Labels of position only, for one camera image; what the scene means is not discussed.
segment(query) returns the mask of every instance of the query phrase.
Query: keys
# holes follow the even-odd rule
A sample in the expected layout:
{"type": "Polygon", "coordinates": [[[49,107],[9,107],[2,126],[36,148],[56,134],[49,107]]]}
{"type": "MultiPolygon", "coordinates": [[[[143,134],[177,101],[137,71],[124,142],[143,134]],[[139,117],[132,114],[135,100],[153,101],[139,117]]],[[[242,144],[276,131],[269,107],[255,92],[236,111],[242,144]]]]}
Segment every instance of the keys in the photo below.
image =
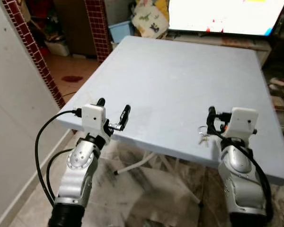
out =
{"type": "Polygon", "coordinates": [[[205,142],[205,146],[208,147],[208,138],[210,137],[210,134],[202,132],[202,130],[201,130],[202,128],[207,128],[207,126],[200,126],[198,128],[199,134],[201,135],[201,138],[200,138],[198,144],[201,145],[203,142],[205,142]]]}

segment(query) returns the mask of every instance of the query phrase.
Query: monitor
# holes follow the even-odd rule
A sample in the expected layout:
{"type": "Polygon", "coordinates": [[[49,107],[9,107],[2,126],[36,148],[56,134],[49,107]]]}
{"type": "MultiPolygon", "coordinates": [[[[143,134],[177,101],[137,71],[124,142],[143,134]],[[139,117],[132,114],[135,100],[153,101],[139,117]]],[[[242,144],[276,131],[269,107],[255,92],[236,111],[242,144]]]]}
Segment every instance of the monitor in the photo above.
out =
{"type": "Polygon", "coordinates": [[[270,35],[284,0],[170,0],[169,29],[270,35]]]}

